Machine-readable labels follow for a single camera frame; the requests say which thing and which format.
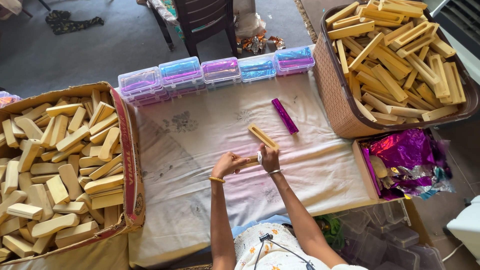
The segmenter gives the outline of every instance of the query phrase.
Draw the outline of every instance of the white floral shirt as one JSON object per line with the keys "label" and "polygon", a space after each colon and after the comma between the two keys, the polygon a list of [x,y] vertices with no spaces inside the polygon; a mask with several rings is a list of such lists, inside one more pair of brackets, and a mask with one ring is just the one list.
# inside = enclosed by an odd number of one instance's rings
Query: white floral shirt
{"label": "white floral shirt", "polygon": [[[260,249],[257,270],[307,269],[306,263],[302,259],[268,240],[264,242],[262,247],[259,237],[266,233],[272,234],[275,243],[295,252],[297,255],[307,260],[316,270],[330,270],[330,268],[319,259],[306,255],[300,247],[297,239],[285,227],[280,224],[272,223],[255,225],[235,238],[235,253],[237,255],[237,265],[235,266],[235,270],[253,270]],[[366,269],[360,266],[341,264],[334,266],[331,270]]]}

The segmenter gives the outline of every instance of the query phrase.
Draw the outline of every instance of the silver bangle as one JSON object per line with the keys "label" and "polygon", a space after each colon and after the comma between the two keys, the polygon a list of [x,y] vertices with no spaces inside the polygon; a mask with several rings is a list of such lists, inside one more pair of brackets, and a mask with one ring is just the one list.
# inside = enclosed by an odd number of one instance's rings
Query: silver bangle
{"label": "silver bangle", "polygon": [[269,172],[268,174],[269,174],[269,175],[272,175],[272,174],[274,174],[274,173],[276,173],[276,172],[281,172],[281,171],[282,171],[282,170],[275,170],[275,171]]}

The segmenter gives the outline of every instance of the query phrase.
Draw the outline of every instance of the brown basket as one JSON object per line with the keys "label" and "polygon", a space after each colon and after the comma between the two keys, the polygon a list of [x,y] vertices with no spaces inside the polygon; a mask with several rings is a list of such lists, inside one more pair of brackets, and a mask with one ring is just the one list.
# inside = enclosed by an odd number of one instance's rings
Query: brown basket
{"label": "brown basket", "polygon": [[[365,118],[355,104],[347,80],[343,75],[342,67],[333,51],[332,42],[328,38],[326,25],[324,23],[326,18],[346,6],[347,5],[342,5],[332,8],[324,14],[321,24],[321,34],[318,36],[317,44],[313,51],[313,57],[315,58],[316,63],[313,67],[313,75],[315,76],[318,92],[324,104],[332,129],[340,137],[349,139],[359,138],[384,132],[429,127],[466,119],[478,111],[478,90],[465,69],[465,66],[462,64],[458,56],[454,55],[449,57],[448,60],[453,60],[453,62],[455,62],[460,77],[463,80],[463,89],[467,98],[465,103],[459,104],[459,112],[457,114],[432,121],[395,125],[378,124]],[[424,14],[430,22],[435,22],[427,11],[425,11]],[[437,30],[437,34],[441,40],[450,44],[440,28]]]}

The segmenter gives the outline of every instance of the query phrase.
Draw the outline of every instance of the gray carpet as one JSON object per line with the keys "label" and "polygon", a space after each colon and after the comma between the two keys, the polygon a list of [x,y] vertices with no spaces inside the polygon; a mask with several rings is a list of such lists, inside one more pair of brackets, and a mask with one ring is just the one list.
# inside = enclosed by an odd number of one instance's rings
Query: gray carpet
{"label": "gray carpet", "polygon": [[[24,0],[33,18],[20,13],[0,21],[0,87],[22,98],[98,81],[117,87],[119,74],[189,56],[171,27],[175,50],[168,51],[152,11],[135,0],[46,2],[53,10],[71,11],[72,20],[99,16],[105,25],[56,36],[45,23],[48,11],[36,0]],[[312,43],[293,0],[257,0],[256,9],[266,21],[266,37],[280,36],[287,48]],[[275,50],[272,42],[267,46],[267,52]],[[201,61],[233,56],[224,31],[198,44],[198,51]],[[241,57],[250,55],[244,51]]]}

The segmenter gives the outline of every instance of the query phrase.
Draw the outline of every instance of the bracelet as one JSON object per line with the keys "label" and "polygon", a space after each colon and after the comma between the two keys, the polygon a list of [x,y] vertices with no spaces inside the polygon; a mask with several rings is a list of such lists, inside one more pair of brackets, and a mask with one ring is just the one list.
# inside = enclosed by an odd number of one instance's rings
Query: bracelet
{"label": "bracelet", "polygon": [[216,177],[209,177],[208,180],[210,180],[210,181],[212,181],[212,180],[220,181],[220,182],[222,182],[222,184],[225,184],[225,180],[220,179],[220,178],[216,178]]}
{"label": "bracelet", "polygon": [[275,171],[269,172],[268,174],[269,174],[269,175],[272,175],[272,174],[274,174],[274,173],[276,173],[276,172],[281,172],[281,171],[282,171],[282,170],[275,170]]}

